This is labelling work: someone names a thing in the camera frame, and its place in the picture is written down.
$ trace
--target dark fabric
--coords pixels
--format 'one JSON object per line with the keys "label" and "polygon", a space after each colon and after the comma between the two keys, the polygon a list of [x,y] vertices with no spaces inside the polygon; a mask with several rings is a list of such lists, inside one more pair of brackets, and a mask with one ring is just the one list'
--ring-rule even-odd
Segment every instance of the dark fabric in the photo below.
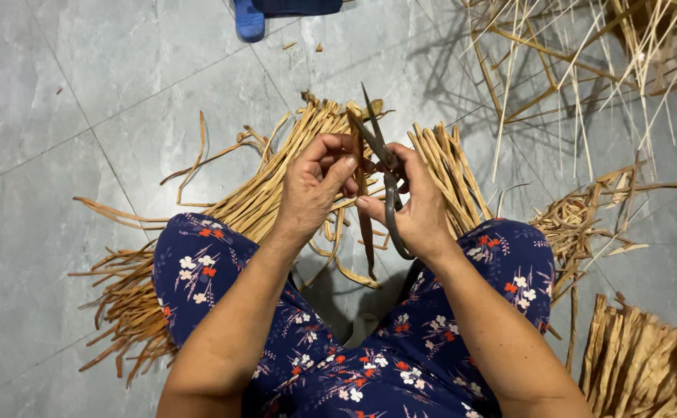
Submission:
{"label": "dark fabric", "polygon": [[[549,320],[555,266],[533,227],[493,219],[458,240],[475,268],[540,332]],[[169,221],[154,284],[180,346],[236,280],[258,246],[200,214]],[[414,263],[402,302],[364,340],[344,349],[287,284],[243,396],[245,416],[499,416],[434,274]]]}

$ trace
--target metal scissors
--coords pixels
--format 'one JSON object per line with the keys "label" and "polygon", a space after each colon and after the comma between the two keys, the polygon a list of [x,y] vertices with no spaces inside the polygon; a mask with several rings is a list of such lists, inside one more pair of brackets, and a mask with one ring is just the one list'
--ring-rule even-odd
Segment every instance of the metal scissors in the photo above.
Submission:
{"label": "metal scissors", "polygon": [[395,245],[395,249],[400,254],[400,257],[403,257],[406,260],[413,260],[415,257],[410,255],[405,249],[403,239],[398,233],[398,225],[395,223],[395,213],[403,208],[403,204],[400,202],[398,196],[399,176],[397,175],[397,169],[400,167],[398,157],[390,152],[385,146],[385,140],[382,138],[380,125],[377,123],[377,117],[372,109],[372,103],[370,103],[370,98],[367,96],[367,90],[364,89],[363,82],[362,92],[364,92],[364,101],[367,103],[367,112],[370,116],[372,129],[375,132],[374,135],[364,127],[364,121],[361,118],[354,116],[351,111],[349,111],[348,114],[354,120],[354,123],[359,128],[364,139],[370,145],[372,151],[380,159],[382,165],[385,166],[385,222],[388,224],[390,238],[393,240],[393,245]]}

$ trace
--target pants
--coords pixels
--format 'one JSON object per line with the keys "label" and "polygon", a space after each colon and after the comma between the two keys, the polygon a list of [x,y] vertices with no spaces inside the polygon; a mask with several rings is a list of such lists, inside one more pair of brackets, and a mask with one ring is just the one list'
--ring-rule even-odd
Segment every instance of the pants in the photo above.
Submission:
{"label": "pants", "polygon": [[[555,264],[542,233],[528,224],[492,219],[457,243],[481,276],[544,333]],[[178,346],[222,298],[257,249],[254,242],[209,216],[180,214],[168,222],[155,250],[153,280]],[[415,408],[415,403],[423,413],[437,407],[454,411],[462,403],[467,416],[479,416],[470,411],[500,414],[458,332],[458,321],[464,318],[454,317],[441,283],[421,262],[414,262],[410,274],[415,280],[408,280],[413,284],[402,295],[403,301],[356,349],[343,349],[287,283],[243,397],[244,416],[308,411],[326,399],[345,400],[350,404],[347,411],[357,416],[384,412],[412,416],[408,405]],[[393,412],[401,403],[387,394],[373,399],[368,385],[373,382],[400,387],[392,394],[406,397],[405,411]],[[380,385],[372,387],[379,390]],[[360,401],[363,408],[374,409],[365,409],[366,415],[356,411]]]}

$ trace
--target scissor blade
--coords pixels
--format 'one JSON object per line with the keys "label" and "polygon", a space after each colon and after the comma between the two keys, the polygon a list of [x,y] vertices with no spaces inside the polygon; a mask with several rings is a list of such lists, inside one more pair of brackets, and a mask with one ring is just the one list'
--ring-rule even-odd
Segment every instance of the scissor blade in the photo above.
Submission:
{"label": "scissor blade", "polygon": [[364,101],[367,102],[367,113],[370,115],[370,122],[372,123],[372,130],[375,131],[375,138],[380,146],[385,145],[385,139],[382,138],[382,132],[380,131],[380,124],[377,123],[377,117],[375,112],[372,109],[372,103],[370,103],[370,98],[367,96],[367,90],[364,88],[364,83],[362,82],[362,92],[364,93]]}

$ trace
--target left hand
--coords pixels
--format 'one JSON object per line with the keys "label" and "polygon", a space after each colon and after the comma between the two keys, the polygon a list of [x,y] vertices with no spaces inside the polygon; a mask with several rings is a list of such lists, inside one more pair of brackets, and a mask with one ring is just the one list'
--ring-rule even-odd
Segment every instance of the left hand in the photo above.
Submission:
{"label": "left hand", "polygon": [[289,162],[279,214],[272,233],[302,248],[323,225],[335,195],[354,195],[357,166],[351,135],[317,134],[297,158]]}

